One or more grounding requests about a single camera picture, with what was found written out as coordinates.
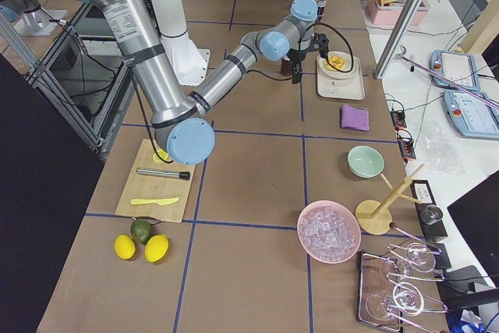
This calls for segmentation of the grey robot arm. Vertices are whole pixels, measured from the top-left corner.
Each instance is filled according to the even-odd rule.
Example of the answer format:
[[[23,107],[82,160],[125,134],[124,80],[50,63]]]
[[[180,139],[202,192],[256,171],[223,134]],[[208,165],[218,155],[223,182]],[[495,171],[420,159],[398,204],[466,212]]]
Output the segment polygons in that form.
[[[265,57],[276,62],[306,50],[317,19],[314,0],[294,0],[290,13],[272,28],[246,34],[240,45],[189,94],[179,78],[205,61],[189,39],[182,0],[86,0],[99,8],[152,109],[159,147],[174,161],[195,165],[212,152],[215,135],[203,119]]]
[[[21,36],[46,37],[56,28],[57,16],[38,0],[1,0],[1,14]]]

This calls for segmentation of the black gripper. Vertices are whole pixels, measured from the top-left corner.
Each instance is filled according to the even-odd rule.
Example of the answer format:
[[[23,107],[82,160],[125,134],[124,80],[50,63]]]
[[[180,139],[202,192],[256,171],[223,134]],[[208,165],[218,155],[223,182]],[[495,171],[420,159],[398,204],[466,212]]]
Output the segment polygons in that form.
[[[308,52],[308,48],[289,50],[287,58],[291,63],[292,84],[301,83],[303,76],[302,65]]]

